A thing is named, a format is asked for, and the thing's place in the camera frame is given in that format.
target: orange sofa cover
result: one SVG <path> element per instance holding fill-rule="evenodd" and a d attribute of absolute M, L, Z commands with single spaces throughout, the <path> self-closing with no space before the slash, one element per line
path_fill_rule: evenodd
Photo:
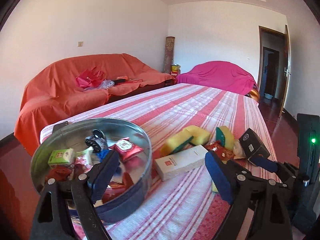
<path fill-rule="evenodd" d="M 129 79 L 143 79 L 143 82 L 89 91 L 77 87 L 76 77 L 95 66 L 104 72 L 106 79 L 128 76 Z M 59 60 L 26 85 L 14 135 L 32 156 L 45 126 L 103 106 L 110 95 L 122 96 L 139 87 L 170 79 L 173 79 L 171 75 L 160 73 L 128 54 L 87 55 Z"/>

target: tall wooden vase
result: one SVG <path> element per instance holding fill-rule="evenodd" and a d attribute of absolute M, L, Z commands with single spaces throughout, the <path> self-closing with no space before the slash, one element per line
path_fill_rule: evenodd
<path fill-rule="evenodd" d="M 173 64 L 173 48 L 175 37 L 169 36 L 165 39 L 165 54 L 164 54 L 164 67 L 163 73 L 170 74 L 171 65 Z"/>

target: cardboard box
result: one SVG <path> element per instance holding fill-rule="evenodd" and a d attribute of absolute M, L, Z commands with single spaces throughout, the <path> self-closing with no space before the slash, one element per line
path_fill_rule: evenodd
<path fill-rule="evenodd" d="M 208 152 L 202 145 L 171 154 L 155 160 L 156 170 L 162 181 L 174 178 L 181 173 L 191 171 L 204 165 L 204 157 Z"/>
<path fill-rule="evenodd" d="M 252 156 L 259 155 L 265 159 L 270 156 L 270 152 L 267 150 L 259 136 L 250 128 L 245 131 L 245 133 L 240 137 L 239 141 L 244 150 L 246 158 L 249 161 Z"/>
<path fill-rule="evenodd" d="M 56 166 L 69 167 L 75 162 L 75 154 L 72 148 L 52 151 L 48 165 L 53 169 Z"/>

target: pink and white striped bedsheet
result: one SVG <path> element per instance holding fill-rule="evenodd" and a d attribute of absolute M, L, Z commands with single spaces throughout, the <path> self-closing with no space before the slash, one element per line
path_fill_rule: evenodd
<path fill-rule="evenodd" d="M 251 98 L 199 85 L 177 84 L 122 99 L 66 119 L 78 122 L 97 117 L 114 117 L 133 122 L 148 134 L 153 158 L 160 156 L 165 139 L 189 125 L 211 131 L 226 125 L 236 138 L 249 127 L 261 138 L 276 160 L 266 124 Z M 41 142 L 51 135 L 54 124 L 41 131 Z M 241 162 L 253 175 L 277 179 L 261 168 Z M 126 219 L 107 226 L 112 239 L 212 239 L 228 211 L 228 204 L 211 192 L 211 177 L 205 166 L 162 182 L 153 171 L 153 184 L 142 206 Z M 86 239 L 79 225 L 74 225 Z"/>

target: green box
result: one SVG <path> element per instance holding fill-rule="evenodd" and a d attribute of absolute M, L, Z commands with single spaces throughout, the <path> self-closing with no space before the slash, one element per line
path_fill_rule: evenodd
<path fill-rule="evenodd" d="M 72 148 L 63 149 L 63 150 L 54 150 L 52 151 L 50 158 L 48 160 L 48 165 L 51 168 L 57 166 L 68 167 L 70 164 L 75 162 L 75 154 Z"/>

